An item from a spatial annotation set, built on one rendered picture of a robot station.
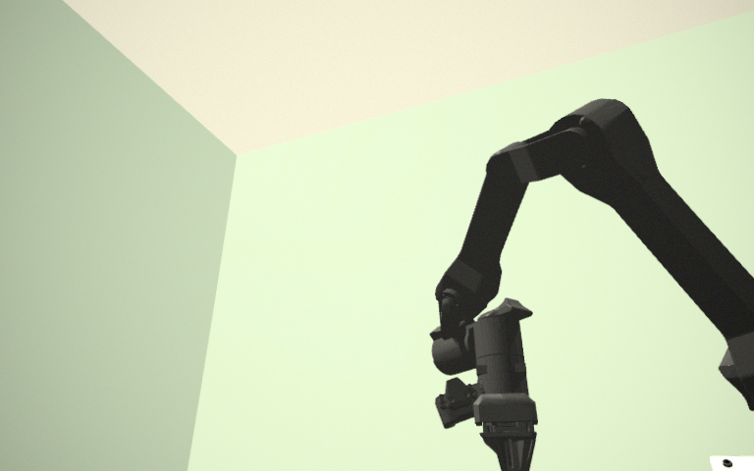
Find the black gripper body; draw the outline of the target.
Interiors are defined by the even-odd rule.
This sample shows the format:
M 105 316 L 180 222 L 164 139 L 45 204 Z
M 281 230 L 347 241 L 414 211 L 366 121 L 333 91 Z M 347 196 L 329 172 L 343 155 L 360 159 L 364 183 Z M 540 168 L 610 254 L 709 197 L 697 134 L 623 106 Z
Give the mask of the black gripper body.
M 476 373 L 486 394 L 473 403 L 475 425 L 483 426 L 483 432 L 534 432 L 537 409 L 528 391 L 524 358 L 485 356 L 477 360 Z

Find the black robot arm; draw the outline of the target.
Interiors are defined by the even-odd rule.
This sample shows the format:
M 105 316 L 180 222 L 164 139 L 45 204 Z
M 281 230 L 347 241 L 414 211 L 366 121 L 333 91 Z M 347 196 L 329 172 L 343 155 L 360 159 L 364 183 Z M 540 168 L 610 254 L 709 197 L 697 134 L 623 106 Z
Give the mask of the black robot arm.
M 429 333 L 433 364 L 453 376 L 479 358 L 524 358 L 520 320 L 533 311 L 498 294 L 501 253 L 529 183 L 561 176 L 611 206 L 727 341 L 719 367 L 754 411 L 754 278 L 659 172 L 631 110 L 596 99 L 550 129 L 491 155 L 461 247 L 435 289 L 440 326 Z

